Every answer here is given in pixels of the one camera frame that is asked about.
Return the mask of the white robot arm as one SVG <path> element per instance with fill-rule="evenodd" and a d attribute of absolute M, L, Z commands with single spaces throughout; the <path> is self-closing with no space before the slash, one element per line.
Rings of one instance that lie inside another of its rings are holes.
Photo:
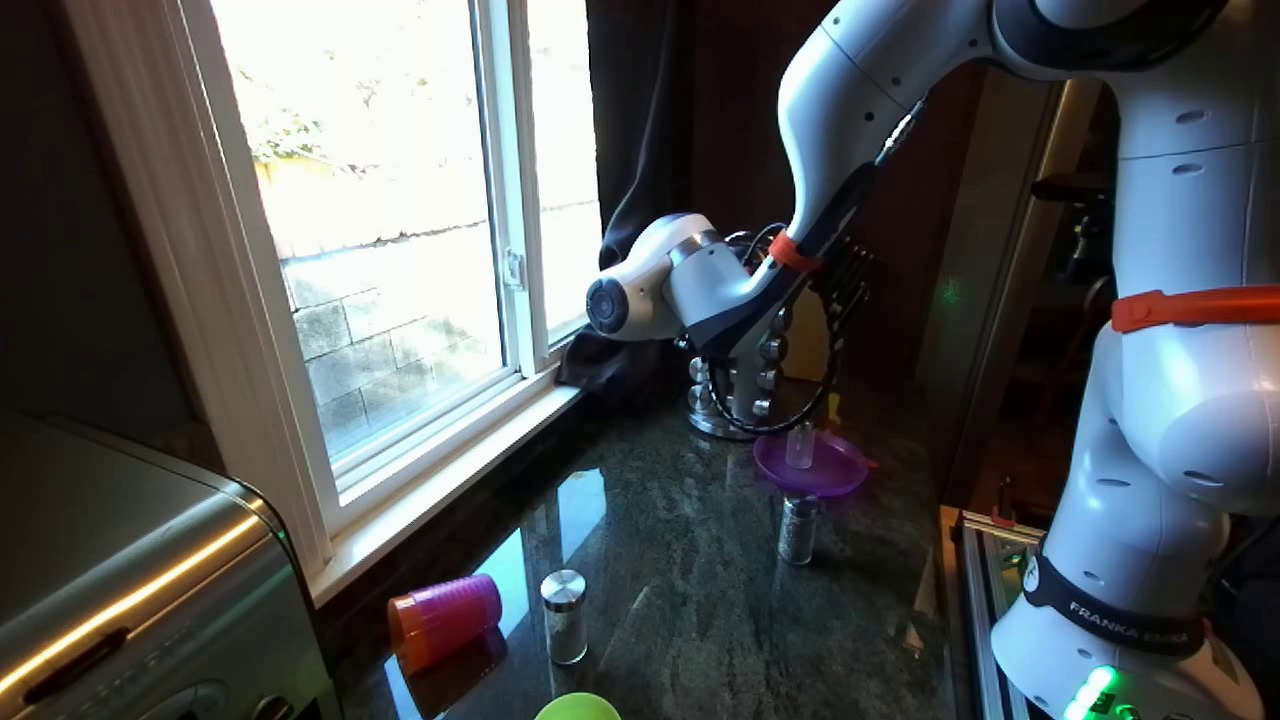
<path fill-rule="evenodd" d="M 820 269 L 951 69 L 1107 84 L 1118 301 L 1066 496 L 990 650 L 1051 720 L 1264 720 L 1200 593 L 1230 524 L 1280 514 L 1275 53 L 1280 0 L 842 0 L 781 79 L 792 216 L 768 258 L 659 216 L 593 282 L 587 320 L 730 357 Z"/>

